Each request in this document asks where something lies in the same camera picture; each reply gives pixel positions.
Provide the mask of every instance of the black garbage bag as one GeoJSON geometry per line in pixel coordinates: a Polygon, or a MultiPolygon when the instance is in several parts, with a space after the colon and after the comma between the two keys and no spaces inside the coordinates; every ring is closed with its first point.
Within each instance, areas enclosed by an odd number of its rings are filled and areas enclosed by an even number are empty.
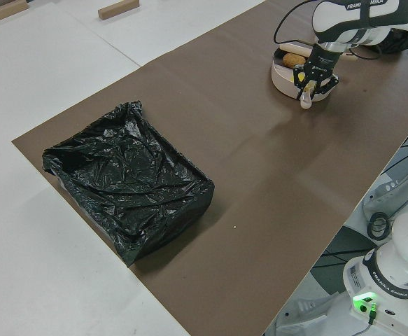
{"type": "Polygon", "coordinates": [[[214,184],[146,120],[117,106],[46,149],[43,168],[110,237],[130,266],[180,235],[209,207],[214,184]]]}

